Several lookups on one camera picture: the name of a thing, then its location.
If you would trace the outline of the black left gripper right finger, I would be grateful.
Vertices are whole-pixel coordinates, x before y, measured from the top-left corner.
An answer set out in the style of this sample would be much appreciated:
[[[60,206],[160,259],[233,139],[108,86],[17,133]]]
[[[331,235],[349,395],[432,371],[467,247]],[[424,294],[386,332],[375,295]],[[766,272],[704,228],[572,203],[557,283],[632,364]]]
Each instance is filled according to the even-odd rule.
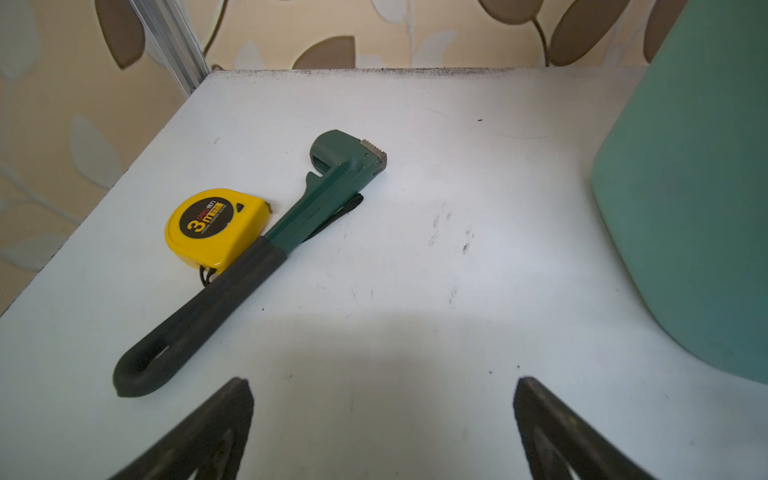
[[[534,479],[649,479],[534,377],[518,380],[513,410]]]

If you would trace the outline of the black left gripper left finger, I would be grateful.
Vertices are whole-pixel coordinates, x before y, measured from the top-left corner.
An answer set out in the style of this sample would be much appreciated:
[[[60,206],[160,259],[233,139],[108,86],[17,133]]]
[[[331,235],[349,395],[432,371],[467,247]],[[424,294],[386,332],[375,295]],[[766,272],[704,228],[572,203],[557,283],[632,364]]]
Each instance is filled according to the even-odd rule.
[[[235,479],[254,412],[247,380],[234,377],[115,479]]]

